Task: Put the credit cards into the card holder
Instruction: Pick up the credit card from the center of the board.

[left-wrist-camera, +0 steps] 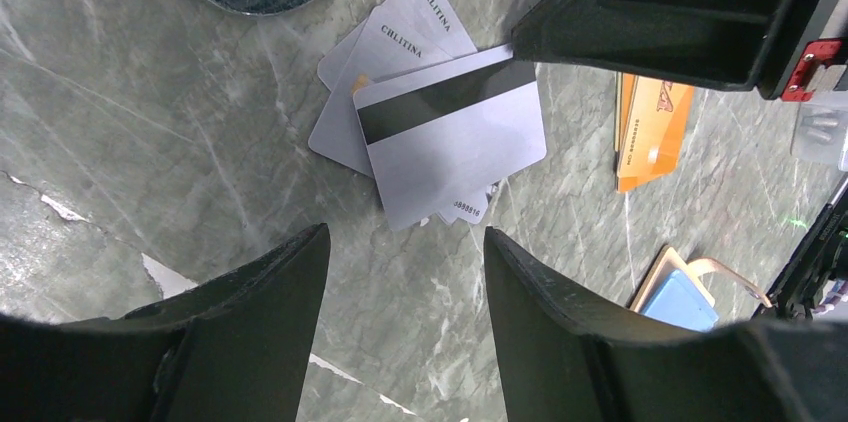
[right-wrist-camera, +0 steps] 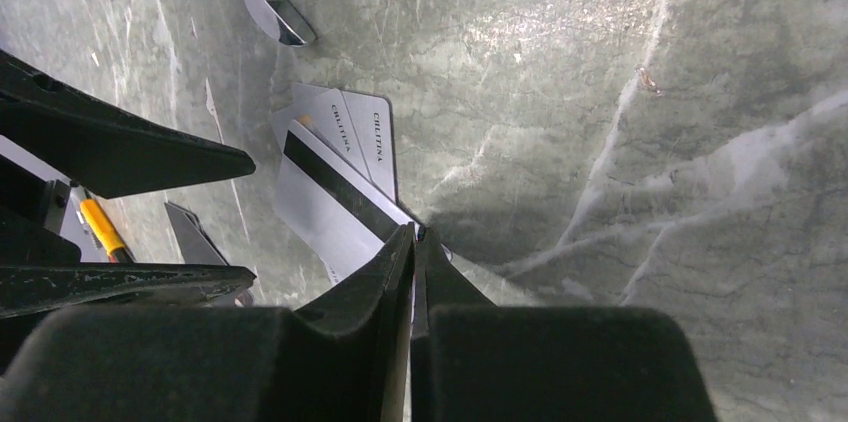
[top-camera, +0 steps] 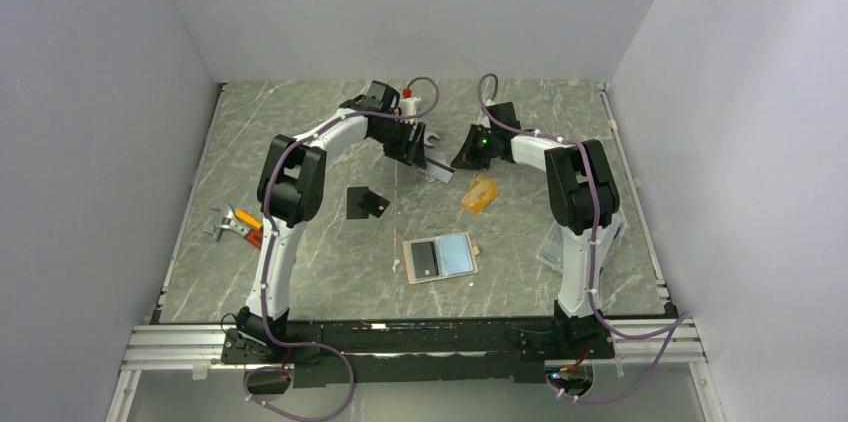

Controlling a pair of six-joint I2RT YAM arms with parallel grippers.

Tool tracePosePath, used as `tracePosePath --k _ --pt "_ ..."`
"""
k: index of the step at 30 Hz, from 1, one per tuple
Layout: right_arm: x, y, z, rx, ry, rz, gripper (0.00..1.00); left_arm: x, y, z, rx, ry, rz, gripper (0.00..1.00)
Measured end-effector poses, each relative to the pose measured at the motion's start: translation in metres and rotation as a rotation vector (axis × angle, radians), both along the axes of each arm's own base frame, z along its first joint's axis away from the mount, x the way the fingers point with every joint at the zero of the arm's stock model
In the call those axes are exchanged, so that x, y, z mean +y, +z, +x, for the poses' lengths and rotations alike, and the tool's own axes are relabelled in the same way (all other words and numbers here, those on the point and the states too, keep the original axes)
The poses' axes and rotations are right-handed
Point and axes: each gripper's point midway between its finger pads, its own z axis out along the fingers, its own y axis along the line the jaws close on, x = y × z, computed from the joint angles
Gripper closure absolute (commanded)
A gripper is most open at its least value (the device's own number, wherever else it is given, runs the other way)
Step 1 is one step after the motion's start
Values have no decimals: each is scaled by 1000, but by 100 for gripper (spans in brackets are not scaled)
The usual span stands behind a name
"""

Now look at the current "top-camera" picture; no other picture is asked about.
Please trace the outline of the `silver credit card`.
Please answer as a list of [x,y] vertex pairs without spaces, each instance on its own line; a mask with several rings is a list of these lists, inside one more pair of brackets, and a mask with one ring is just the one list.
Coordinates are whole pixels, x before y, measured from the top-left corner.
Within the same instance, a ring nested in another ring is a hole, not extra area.
[[428,152],[425,154],[425,167],[421,172],[429,181],[438,181],[448,184],[455,170],[450,167],[446,155],[441,152]]

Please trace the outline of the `black credit card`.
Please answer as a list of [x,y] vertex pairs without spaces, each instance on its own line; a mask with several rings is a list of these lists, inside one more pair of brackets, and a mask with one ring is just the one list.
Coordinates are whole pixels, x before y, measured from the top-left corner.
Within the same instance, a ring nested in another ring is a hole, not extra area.
[[363,220],[369,217],[380,218],[389,208],[390,201],[373,192],[367,186],[348,187],[346,189],[346,219]]

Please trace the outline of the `blue credit card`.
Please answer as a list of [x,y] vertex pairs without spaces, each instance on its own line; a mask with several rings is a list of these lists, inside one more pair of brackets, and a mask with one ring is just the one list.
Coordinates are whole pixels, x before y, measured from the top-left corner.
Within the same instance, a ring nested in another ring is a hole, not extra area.
[[435,245],[441,275],[460,276],[476,270],[471,242],[466,233],[439,237]]

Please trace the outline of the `beige leather card holder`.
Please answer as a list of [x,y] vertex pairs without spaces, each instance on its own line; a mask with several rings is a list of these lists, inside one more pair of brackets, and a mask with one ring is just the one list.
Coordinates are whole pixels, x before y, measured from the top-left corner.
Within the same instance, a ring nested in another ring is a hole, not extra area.
[[404,241],[402,248],[410,285],[479,272],[480,250],[468,232]]

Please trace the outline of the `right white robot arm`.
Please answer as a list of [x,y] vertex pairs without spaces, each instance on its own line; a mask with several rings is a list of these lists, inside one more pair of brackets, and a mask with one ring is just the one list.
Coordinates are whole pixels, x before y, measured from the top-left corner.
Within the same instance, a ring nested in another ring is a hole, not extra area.
[[551,213],[562,239],[561,286],[554,305],[551,343],[574,357],[603,336],[599,283],[604,258],[623,223],[620,194],[602,143],[565,140],[523,130],[511,102],[485,106],[487,126],[472,124],[450,166],[482,170],[494,159],[544,172]]

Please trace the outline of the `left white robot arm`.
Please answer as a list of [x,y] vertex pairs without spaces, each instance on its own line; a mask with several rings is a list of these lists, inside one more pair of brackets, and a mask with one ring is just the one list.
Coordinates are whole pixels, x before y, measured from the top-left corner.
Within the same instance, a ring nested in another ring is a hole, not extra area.
[[429,108],[419,109],[410,86],[397,90],[379,81],[343,102],[332,116],[296,135],[272,139],[257,186],[262,211],[262,245],[246,305],[236,315],[238,333],[264,362],[279,359],[289,346],[286,325],[290,284],[298,245],[324,197],[328,163],[348,147],[371,139],[383,154],[424,169]]

